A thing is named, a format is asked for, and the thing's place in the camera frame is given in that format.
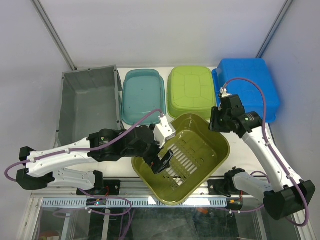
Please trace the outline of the olive green slotted basket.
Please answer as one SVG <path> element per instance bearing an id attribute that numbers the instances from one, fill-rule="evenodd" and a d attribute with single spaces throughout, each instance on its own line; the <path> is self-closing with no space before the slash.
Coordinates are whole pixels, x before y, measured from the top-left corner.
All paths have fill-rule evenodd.
<path id="1" fill-rule="evenodd" d="M 209 131 L 209 123 L 196 114 L 183 114 L 172 121 L 174 138 L 164 145 L 159 156 L 173 152 L 169 168 L 154 174 L 142 158 L 131 161 L 133 170 L 161 203 L 183 203 L 230 155 L 230 144 L 218 132 Z"/>

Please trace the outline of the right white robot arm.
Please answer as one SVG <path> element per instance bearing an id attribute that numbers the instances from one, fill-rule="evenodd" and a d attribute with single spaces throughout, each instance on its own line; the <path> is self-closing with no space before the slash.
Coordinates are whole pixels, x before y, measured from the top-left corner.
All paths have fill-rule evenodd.
<path id="1" fill-rule="evenodd" d="M 243 191 L 255 197 L 274 220 L 306 210 L 316 191 L 314 183 L 304 181 L 291 168 L 271 141 L 259 114 L 246 112 L 237 94 L 219 98 L 220 105 L 211 110 L 209 130 L 238 135 L 260 162 L 269 183 L 234 167 L 225 173 L 223 185 L 217 190 L 225 196 Z"/>

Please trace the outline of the large blue plastic container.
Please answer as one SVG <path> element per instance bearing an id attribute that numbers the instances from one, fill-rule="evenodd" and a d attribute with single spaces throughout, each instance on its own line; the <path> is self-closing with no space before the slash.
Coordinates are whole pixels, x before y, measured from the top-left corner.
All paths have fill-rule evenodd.
<path id="1" fill-rule="evenodd" d="M 227 85 L 227 93 L 238 95 L 247 113 L 256 112 L 262 117 L 264 105 L 261 93 L 255 87 L 258 85 L 266 100 L 266 122 L 273 123 L 276 120 L 281 102 L 267 64 L 262 58 L 224 58 L 212 70 L 212 77 L 217 105 L 220 104 L 220 89 L 228 80 L 235 79 Z"/>

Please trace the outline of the teal plastic tub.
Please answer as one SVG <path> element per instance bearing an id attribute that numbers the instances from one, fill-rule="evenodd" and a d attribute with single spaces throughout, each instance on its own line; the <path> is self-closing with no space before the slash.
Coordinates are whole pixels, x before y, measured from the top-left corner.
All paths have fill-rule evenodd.
<path id="1" fill-rule="evenodd" d="M 164 80 L 155 69 L 129 71 L 123 83 L 121 117 L 128 125 L 134 125 L 155 109 L 166 113 Z"/>

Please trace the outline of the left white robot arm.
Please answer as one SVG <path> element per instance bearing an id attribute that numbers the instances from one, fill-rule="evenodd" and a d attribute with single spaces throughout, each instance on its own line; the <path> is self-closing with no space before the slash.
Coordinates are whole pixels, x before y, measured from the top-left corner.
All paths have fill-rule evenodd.
<path id="1" fill-rule="evenodd" d="M 24 190 L 48 186 L 75 187 L 100 194 L 105 188 L 103 173 L 69 168 L 85 163 L 116 162 L 121 158 L 142 158 L 156 175 L 170 167 L 173 151 L 159 153 L 167 140 L 176 135 L 169 123 L 141 125 L 129 130 L 102 129 L 69 145 L 46 151 L 22 147 L 19 160 L 25 166 L 16 172 L 16 182 Z"/>

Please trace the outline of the lime green plastic tub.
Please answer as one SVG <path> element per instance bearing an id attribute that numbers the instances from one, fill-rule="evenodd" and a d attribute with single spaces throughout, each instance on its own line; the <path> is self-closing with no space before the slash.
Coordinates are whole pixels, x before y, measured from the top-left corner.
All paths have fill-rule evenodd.
<path id="1" fill-rule="evenodd" d="M 167 108 L 172 118 L 191 113 L 208 120 L 215 106 L 215 87 L 208 67 L 185 65 L 172 69 L 167 80 Z"/>

